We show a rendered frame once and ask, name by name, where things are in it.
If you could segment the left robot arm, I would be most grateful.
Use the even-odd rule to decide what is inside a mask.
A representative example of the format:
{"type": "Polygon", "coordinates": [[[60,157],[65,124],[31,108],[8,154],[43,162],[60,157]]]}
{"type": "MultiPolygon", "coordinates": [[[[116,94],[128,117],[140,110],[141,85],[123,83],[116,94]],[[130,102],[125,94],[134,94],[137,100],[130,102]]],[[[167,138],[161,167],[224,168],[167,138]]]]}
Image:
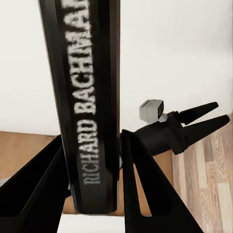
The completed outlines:
{"type": "MultiPolygon", "coordinates": [[[[140,120],[147,122],[147,126],[138,129],[137,134],[152,156],[168,150],[174,154],[180,154],[187,147],[206,137],[207,135],[226,125],[230,118],[228,115],[189,125],[191,122],[202,117],[208,112],[219,107],[217,102],[211,102],[188,110],[163,113],[163,100],[146,100],[139,106],[140,120]]],[[[122,133],[120,133],[119,169],[122,168],[122,133]]],[[[0,180],[0,187],[10,179],[0,180]]],[[[68,186],[66,198],[71,196],[70,185],[68,186]]]]}

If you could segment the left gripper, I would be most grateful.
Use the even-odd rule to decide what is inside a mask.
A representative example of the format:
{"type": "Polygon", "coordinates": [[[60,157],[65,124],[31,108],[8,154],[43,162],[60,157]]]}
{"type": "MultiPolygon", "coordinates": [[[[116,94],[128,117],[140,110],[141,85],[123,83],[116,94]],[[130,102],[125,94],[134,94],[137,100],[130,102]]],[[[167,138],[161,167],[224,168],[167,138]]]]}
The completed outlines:
{"type": "Polygon", "coordinates": [[[134,133],[141,138],[152,156],[168,150],[177,155],[230,121],[228,115],[223,115],[188,126],[217,107],[217,102],[211,102],[180,113],[172,111],[167,114],[166,121],[157,121],[134,133]]]}

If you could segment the hardback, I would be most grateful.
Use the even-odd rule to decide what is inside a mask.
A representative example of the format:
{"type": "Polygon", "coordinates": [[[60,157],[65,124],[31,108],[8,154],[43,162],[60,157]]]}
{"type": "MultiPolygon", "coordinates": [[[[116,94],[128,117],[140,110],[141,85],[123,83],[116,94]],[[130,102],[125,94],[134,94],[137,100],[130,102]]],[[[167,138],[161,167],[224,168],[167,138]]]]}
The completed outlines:
{"type": "Polygon", "coordinates": [[[38,0],[73,206],[119,207],[120,0],[38,0]]]}

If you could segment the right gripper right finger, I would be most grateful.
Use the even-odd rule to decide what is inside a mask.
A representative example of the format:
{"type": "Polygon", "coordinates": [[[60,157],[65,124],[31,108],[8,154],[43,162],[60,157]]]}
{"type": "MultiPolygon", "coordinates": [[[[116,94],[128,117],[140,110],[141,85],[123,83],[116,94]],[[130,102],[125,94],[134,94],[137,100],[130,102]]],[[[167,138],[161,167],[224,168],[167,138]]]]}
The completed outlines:
{"type": "Polygon", "coordinates": [[[122,130],[125,233],[203,233],[141,138],[122,130]],[[135,163],[152,216],[140,211],[135,163]]]}

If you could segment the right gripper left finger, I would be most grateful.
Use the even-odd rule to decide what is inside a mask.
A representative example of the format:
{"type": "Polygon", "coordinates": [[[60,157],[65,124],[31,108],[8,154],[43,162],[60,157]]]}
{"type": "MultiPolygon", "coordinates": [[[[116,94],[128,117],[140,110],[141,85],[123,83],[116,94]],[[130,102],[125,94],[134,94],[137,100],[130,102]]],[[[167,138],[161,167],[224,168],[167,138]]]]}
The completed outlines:
{"type": "Polygon", "coordinates": [[[57,233],[68,186],[60,134],[0,187],[0,233],[57,233]]]}

